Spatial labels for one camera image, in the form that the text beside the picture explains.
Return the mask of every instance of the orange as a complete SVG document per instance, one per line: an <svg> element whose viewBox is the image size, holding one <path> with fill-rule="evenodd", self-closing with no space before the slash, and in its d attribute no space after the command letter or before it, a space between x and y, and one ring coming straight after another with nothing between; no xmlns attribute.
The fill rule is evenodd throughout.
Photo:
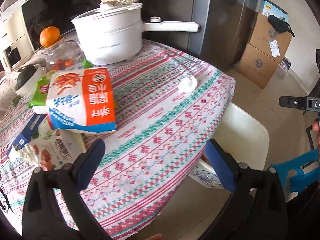
<svg viewBox="0 0 320 240"><path fill-rule="evenodd" d="M57 27L49 26L40 33L40 44L44 47L49 47L54 44L60 36L60 30Z"/></svg>

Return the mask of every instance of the human hand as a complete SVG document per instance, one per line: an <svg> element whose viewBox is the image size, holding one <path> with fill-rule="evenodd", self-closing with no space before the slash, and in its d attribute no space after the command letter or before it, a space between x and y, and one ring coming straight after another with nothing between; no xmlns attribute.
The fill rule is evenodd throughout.
<svg viewBox="0 0 320 240"><path fill-rule="evenodd" d="M320 128L318 122L314 122L312 124L312 129L313 131L317 132L317 145L318 145L318 150L320 150Z"/></svg>
<svg viewBox="0 0 320 240"><path fill-rule="evenodd" d="M162 240L162 237L161 237L161 234L157 234L157 235L149 237L146 240Z"/></svg>

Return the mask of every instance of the floor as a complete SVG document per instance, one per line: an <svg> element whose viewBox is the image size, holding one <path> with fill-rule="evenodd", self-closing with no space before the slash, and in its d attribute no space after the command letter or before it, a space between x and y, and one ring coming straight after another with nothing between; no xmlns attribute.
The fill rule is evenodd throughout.
<svg viewBox="0 0 320 240"><path fill-rule="evenodd" d="M281 95L306 96L305 91L290 75L278 68L265 89L240 75L234 68L227 74L236 79L232 102L261 122L270 136L265 167L281 163L310 150L305 129L316 118L313 112L281 108ZM172 196L161 214L130 240L144 240L161 233L163 239L195 240L217 216L229 197L229 192L207 189L193 179L187 179Z"/></svg>

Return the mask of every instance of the white tissue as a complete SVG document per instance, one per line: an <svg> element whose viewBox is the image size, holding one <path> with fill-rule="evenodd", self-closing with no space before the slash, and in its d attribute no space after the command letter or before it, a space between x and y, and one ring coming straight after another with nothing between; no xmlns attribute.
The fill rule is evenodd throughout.
<svg viewBox="0 0 320 240"><path fill-rule="evenodd" d="M8 157L10 159L10 161L12 163L14 163L14 161L20 157L22 158L23 160L25 161L28 161L30 165L37 165L36 161L31 157L32 155L30 154L30 152L28 152L28 150L23 147L22 149L20 150L16 150L13 146L8 154Z"/></svg>
<svg viewBox="0 0 320 240"><path fill-rule="evenodd" d="M181 92L190 93L196 89L198 81L195 77L184 78L178 84L178 89Z"/></svg>

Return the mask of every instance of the stainless steel refrigerator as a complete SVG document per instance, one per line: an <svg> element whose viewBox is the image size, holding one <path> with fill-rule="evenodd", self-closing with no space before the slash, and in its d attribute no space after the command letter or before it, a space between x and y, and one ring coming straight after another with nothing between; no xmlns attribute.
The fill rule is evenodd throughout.
<svg viewBox="0 0 320 240"><path fill-rule="evenodd" d="M142 19L160 16L167 21L193 21L198 33L148 32L158 41L194 55L221 70L241 59L258 0L141 0Z"/></svg>

